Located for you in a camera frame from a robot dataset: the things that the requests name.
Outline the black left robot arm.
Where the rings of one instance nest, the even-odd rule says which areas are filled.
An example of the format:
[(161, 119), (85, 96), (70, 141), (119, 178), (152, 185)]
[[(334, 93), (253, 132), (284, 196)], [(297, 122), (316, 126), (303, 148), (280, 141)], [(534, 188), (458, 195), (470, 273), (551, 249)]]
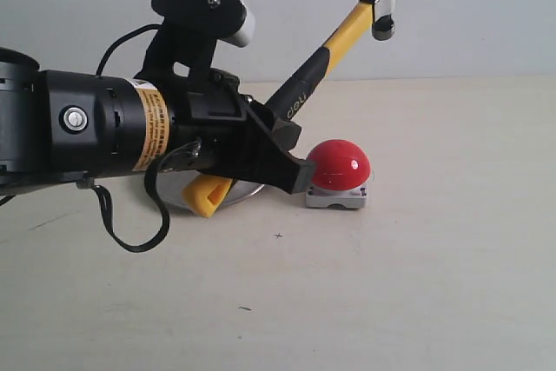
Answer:
[(295, 194), (315, 171), (292, 154), (300, 133), (222, 70), (121, 78), (44, 70), (22, 52), (1, 51), (3, 195), (189, 170)]

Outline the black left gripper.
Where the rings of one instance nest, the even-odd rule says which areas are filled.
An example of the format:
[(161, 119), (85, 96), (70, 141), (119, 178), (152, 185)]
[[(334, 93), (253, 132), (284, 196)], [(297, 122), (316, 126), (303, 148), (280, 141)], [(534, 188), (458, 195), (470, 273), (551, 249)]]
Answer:
[(170, 141), (164, 171), (201, 172), (266, 184), (290, 195), (304, 192), (315, 164), (292, 154), (301, 127), (264, 103), (247, 106), (240, 79), (211, 69), (205, 77), (162, 73)]

